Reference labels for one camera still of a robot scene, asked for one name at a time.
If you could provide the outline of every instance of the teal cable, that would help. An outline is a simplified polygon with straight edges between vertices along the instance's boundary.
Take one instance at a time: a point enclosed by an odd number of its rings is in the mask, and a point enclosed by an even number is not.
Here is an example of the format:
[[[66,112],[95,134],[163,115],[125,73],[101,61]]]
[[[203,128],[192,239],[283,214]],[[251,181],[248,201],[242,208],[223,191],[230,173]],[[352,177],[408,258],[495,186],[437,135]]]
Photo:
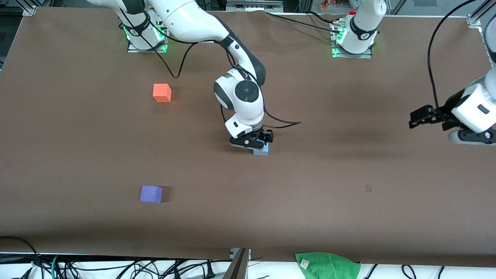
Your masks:
[[[58,258],[58,257],[59,257],[59,256],[58,256],[58,255],[56,255],[56,256],[54,257],[54,260],[52,261],[52,279],[55,279],[55,263],[57,262],[57,258]]]

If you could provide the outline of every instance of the brown table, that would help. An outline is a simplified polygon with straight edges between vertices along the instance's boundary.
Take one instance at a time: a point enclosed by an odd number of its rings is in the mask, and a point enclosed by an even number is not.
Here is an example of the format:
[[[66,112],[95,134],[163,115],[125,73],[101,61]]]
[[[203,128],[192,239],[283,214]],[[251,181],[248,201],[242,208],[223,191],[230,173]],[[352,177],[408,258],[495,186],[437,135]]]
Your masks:
[[[212,90],[229,68],[218,45],[195,46],[173,79],[155,54],[125,51],[111,10],[23,18],[0,74],[1,235],[57,253],[226,258],[252,247],[265,260],[328,251],[496,266],[496,148],[408,128],[433,102],[426,55],[439,18],[387,17],[373,59],[351,60],[332,58],[325,31],[218,15],[267,68],[269,112],[302,121],[275,131],[267,157],[228,143]],[[164,54],[174,71],[185,48]],[[433,48],[440,100],[489,68],[480,33],[449,19]],[[154,83],[172,86],[171,103],[153,100]],[[170,201],[141,203],[142,185],[167,187]]]

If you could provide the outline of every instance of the white cloth tag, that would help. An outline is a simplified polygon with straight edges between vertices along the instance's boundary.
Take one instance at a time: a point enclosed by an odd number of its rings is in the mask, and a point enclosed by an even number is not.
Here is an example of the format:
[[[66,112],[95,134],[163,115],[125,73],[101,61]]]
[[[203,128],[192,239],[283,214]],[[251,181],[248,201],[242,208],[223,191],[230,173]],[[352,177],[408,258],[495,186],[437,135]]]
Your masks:
[[[309,261],[305,260],[305,259],[302,259],[302,263],[300,264],[300,266],[304,269],[304,270],[307,270],[307,267],[309,267]]]

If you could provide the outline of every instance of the purple cube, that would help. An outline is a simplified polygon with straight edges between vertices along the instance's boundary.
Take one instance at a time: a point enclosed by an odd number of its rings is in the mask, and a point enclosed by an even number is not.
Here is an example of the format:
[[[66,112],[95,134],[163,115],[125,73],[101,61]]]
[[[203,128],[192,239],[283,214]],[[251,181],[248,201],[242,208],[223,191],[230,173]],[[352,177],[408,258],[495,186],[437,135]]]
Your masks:
[[[162,201],[162,187],[143,185],[139,201],[159,204]]]

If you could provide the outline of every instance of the green cloth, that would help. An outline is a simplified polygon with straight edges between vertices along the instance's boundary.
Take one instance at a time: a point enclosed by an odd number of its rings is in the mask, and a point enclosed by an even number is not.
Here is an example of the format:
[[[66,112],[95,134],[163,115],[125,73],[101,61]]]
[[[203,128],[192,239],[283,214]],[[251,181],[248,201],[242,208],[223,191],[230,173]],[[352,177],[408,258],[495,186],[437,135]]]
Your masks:
[[[296,261],[307,279],[357,279],[360,265],[331,253],[299,253]]]

